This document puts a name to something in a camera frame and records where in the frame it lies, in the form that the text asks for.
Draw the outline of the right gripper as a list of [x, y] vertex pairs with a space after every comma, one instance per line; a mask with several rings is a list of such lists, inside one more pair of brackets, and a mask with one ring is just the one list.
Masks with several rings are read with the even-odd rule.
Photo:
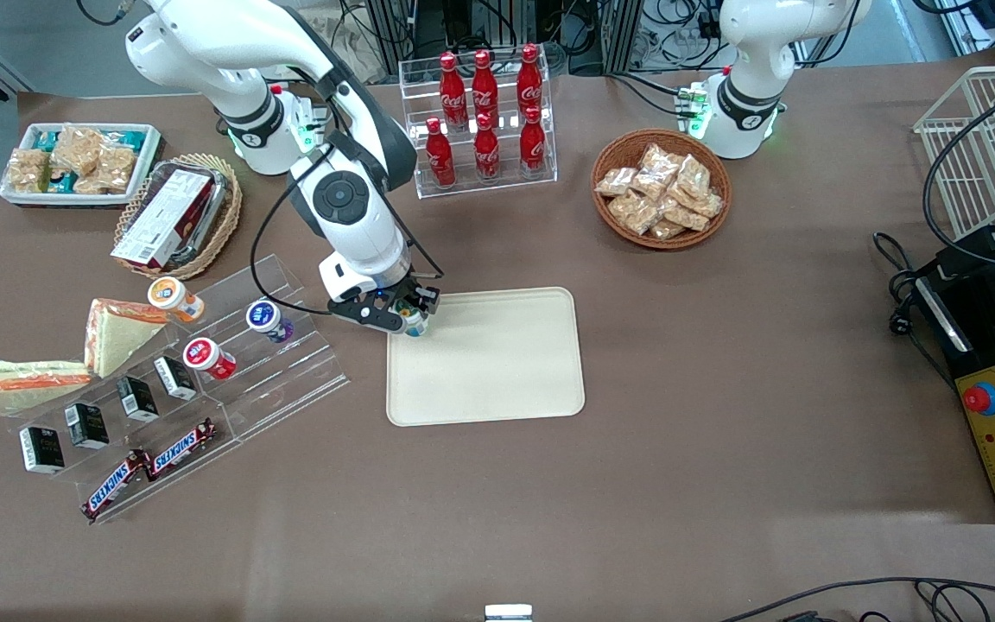
[[423, 287], [415, 276], [406, 276], [392, 286], [364, 292], [357, 302], [363, 308], [391, 308], [398, 329], [404, 329], [406, 316], [402, 315], [402, 309], [419, 308], [422, 314], [435, 314], [440, 303], [440, 291]]

